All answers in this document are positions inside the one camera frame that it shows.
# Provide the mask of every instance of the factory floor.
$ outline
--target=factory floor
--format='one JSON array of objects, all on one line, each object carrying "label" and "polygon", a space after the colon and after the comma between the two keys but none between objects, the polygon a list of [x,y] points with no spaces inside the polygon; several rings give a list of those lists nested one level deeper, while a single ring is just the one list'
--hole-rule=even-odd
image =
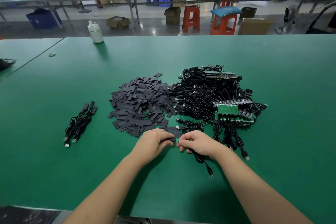
[{"label": "factory floor", "polygon": [[[266,7],[258,7],[254,5],[247,5],[243,2],[236,3],[235,6],[238,8],[243,8],[244,6],[256,7],[256,18],[267,18],[273,24],[271,25],[268,34],[275,34],[274,28],[283,24],[283,17],[285,8],[290,5],[298,5],[299,1],[285,1],[276,2],[270,1],[267,3]],[[0,37],[3,39],[24,39],[24,38],[49,38],[49,37],[68,37],[68,36],[89,36],[87,30],[88,20],[95,21],[99,24],[103,36],[165,36],[165,35],[209,35],[212,26],[211,13],[209,12],[213,8],[213,3],[201,3],[198,4],[200,7],[200,31],[189,28],[189,32],[182,31],[182,20],[184,7],[181,8],[181,22],[180,25],[166,25],[166,18],[164,16],[164,11],[166,7],[153,7],[139,5],[139,18],[140,24],[136,24],[136,29],[133,29],[130,25],[129,29],[123,31],[112,30],[106,26],[106,19],[113,16],[127,17],[131,20],[130,9],[127,5],[106,7],[106,8],[96,8],[90,7],[92,10],[90,14],[79,14],[79,9],[77,8],[66,8],[69,17],[72,21],[73,26],[70,26],[69,21],[66,19],[63,10],[57,10],[62,22],[63,28],[59,29],[55,27],[50,30],[35,30],[25,14],[31,13],[32,9],[15,9],[15,10],[1,10],[5,18],[9,23],[3,22],[0,19]],[[300,8],[299,20],[294,27],[291,34],[304,34],[313,19],[316,18],[317,14],[322,9],[316,9],[313,13],[309,13],[312,3],[305,3]],[[317,8],[325,5],[325,3],[320,3]],[[319,29],[325,29],[328,22],[330,21],[334,9],[329,9],[324,15],[318,20],[316,27]],[[236,33],[239,32],[239,25],[241,20],[238,22],[236,27]]]}]

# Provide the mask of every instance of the green table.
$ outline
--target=green table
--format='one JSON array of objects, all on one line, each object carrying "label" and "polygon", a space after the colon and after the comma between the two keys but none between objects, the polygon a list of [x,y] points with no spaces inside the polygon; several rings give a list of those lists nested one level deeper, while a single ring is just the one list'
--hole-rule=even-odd
[{"label": "green table", "polygon": [[[137,138],[107,116],[120,84],[157,72],[176,82],[184,68],[225,64],[242,88],[269,107],[240,130],[247,164],[316,224],[334,221],[336,88],[334,35],[69,37],[0,83],[0,205],[73,210],[113,170]],[[84,103],[98,111],[77,144],[64,129]],[[171,117],[169,125],[175,125]],[[212,136],[212,128],[205,130]],[[172,148],[133,183],[123,215],[206,223],[248,223],[210,162]]]},{"label": "green table", "polygon": [[9,76],[62,39],[63,38],[0,40],[0,58],[16,59],[16,63],[13,66],[0,72],[0,79]]}]

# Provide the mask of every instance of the human hand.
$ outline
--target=human hand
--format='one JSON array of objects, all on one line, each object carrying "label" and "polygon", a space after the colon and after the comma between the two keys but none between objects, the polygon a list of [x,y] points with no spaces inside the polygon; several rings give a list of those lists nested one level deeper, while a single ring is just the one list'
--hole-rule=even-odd
[{"label": "human hand", "polygon": [[215,159],[217,151],[220,150],[223,145],[203,132],[194,130],[181,136],[176,146],[180,147],[180,151],[187,148],[187,153],[192,153],[192,149],[198,154]]},{"label": "human hand", "polygon": [[146,165],[156,158],[164,147],[173,145],[172,141],[166,140],[173,137],[173,134],[160,128],[148,130],[140,137],[130,155],[140,164]]}]

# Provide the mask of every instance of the plastic bottle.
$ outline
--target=plastic bottle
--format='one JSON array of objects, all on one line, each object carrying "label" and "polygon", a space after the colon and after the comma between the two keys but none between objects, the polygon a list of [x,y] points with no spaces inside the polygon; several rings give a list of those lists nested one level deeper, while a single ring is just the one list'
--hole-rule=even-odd
[{"label": "plastic bottle", "polygon": [[104,42],[102,32],[100,31],[100,27],[97,23],[92,23],[92,21],[89,21],[89,25],[87,26],[87,28],[89,29],[91,38],[94,43],[99,44]]}]

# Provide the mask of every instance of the plastic stool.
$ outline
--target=plastic stool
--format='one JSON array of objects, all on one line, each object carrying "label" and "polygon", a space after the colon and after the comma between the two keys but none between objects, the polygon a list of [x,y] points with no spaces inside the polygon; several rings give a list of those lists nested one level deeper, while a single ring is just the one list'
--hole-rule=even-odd
[{"label": "plastic stool", "polygon": [[[219,26],[216,27],[215,25],[216,25],[217,18],[221,19],[221,23]],[[228,27],[229,19],[234,19],[233,28]],[[216,15],[212,23],[210,35],[234,35],[235,29],[236,29],[236,22],[237,22],[237,14],[226,15],[222,18]]]},{"label": "plastic stool", "polygon": [[230,0],[222,0],[222,4],[221,4],[221,7],[224,7],[224,6],[228,6],[228,5],[232,5],[233,2],[231,2]]},{"label": "plastic stool", "polygon": [[193,26],[197,26],[197,31],[200,30],[200,8],[197,5],[188,5],[184,8],[182,28],[188,32],[188,28]]}]

